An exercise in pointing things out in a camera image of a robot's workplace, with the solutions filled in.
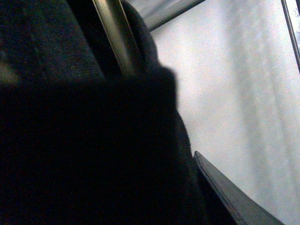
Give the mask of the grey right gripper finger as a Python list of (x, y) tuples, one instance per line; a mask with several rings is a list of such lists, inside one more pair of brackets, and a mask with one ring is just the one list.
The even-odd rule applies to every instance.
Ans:
[(195, 152), (199, 184), (204, 188), (212, 225), (282, 225), (222, 174), (202, 154)]

